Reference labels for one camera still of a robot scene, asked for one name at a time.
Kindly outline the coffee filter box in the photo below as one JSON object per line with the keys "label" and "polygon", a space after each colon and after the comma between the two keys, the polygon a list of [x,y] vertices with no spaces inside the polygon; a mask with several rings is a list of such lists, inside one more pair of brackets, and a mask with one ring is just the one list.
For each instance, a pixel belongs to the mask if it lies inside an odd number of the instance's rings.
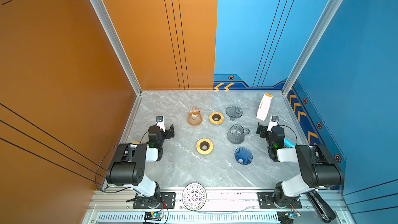
{"label": "coffee filter box", "polygon": [[272,99],[273,99],[272,95],[268,93],[264,94],[257,111],[256,115],[257,119],[264,121],[267,118]]}

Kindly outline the blue glass dripper cone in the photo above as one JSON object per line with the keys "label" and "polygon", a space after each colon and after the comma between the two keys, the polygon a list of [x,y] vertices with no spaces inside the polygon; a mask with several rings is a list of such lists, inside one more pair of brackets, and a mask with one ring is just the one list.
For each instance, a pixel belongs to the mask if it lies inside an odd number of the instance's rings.
{"label": "blue glass dripper cone", "polygon": [[235,160],[242,165],[249,165],[253,161],[252,152],[245,147],[238,147],[234,152]]}

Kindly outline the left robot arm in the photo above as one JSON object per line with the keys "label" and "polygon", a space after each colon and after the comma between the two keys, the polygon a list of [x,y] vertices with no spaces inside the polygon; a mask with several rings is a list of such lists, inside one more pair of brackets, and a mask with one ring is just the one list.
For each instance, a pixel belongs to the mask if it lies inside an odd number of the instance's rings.
{"label": "left robot arm", "polygon": [[107,170],[107,182],[135,191],[137,196],[133,202],[157,208],[162,204],[160,186],[145,175],[145,165],[147,162],[159,162],[163,156],[164,141],[174,136],[173,125],[165,130],[152,125],[148,129],[147,143],[118,145]]}

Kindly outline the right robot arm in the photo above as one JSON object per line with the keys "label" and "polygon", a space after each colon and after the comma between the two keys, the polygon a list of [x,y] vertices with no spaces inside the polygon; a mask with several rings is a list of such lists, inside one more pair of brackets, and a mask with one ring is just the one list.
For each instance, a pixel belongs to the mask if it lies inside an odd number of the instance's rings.
{"label": "right robot arm", "polygon": [[324,145],[285,147],[285,130],[279,125],[271,128],[258,123],[256,134],[267,141],[269,157],[274,162],[297,163],[300,173],[277,183],[272,196],[274,204],[287,207],[302,194],[325,186],[334,187],[344,181],[344,173]]}

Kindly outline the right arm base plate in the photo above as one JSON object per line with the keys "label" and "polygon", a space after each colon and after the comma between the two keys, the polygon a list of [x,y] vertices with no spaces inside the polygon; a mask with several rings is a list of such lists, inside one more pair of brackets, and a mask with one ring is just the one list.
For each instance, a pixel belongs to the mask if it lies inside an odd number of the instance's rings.
{"label": "right arm base plate", "polygon": [[264,208],[294,208],[301,209],[302,204],[299,197],[276,196],[274,192],[258,192],[259,205]]}

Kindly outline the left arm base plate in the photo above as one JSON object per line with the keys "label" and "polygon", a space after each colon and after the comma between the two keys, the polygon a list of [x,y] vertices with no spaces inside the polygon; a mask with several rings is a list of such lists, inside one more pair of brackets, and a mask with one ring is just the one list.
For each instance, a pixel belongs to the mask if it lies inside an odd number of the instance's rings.
{"label": "left arm base plate", "polygon": [[174,209],[176,203],[175,192],[161,192],[160,198],[136,197],[133,201],[134,209],[161,209],[164,205],[168,209]]}

